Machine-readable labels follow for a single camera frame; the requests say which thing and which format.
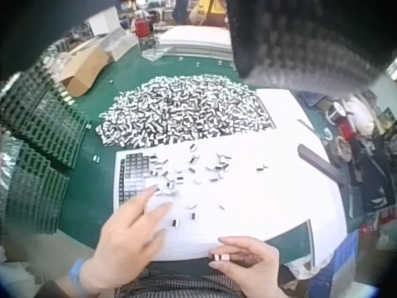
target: black object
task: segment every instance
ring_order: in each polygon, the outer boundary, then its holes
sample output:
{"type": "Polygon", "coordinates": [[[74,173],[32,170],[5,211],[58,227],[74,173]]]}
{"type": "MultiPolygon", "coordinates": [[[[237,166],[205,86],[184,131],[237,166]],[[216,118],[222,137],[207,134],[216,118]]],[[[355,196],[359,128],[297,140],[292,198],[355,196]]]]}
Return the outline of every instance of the black object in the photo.
{"type": "Polygon", "coordinates": [[[226,0],[234,63],[248,84],[343,96],[394,60],[392,1],[226,0]]]}
{"type": "Polygon", "coordinates": [[[322,173],[330,177],[332,180],[338,183],[340,186],[346,186],[348,183],[343,177],[342,173],[335,168],[332,164],[323,160],[319,155],[317,155],[313,150],[299,144],[298,154],[300,158],[307,161],[309,164],[320,170],[322,173]]]}

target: sleeve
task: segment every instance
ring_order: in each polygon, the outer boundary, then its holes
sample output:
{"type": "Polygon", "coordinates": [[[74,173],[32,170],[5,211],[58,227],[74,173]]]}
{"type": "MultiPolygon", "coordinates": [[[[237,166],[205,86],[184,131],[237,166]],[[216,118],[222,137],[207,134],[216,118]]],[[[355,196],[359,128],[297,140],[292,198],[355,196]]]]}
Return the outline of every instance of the sleeve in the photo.
{"type": "Polygon", "coordinates": [[[55,281],[46,282],[34,298],[69,298],[56,284],[55,281]]]}

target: green cutting mat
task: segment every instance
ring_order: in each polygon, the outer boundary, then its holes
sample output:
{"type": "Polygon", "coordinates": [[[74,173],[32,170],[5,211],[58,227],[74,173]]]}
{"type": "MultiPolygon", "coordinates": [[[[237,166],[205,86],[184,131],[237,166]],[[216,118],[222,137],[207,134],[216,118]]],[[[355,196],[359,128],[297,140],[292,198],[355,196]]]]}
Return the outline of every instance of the green cutting mat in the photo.
{"type": "MultiPolygon", "coordinates": [[[[84,137],[81,151],[73,170],[64,173],[70,177],[59,228],[74,239],[92,248],[96,247],[101,226],[112,214],[115,154],[119,147],[104,147],[95,133],[100,124],[98,115],[106,111],[120,91],[132,90],[155,76],[191,76],[213,74],[239,81],[228,61],[165,56],[156,62],[141,57],[138,47],[125,54],[118,62],[106,66],[91,90],[76,98],[75,105],[86,113],[92,129],[84,137]],[[100,163],[92,161],[100,156],[100,163]]],[[[283,262],[305,256],[310,252],[308,233],[303,225],[269,243],[280,250],[283,262]]]]}

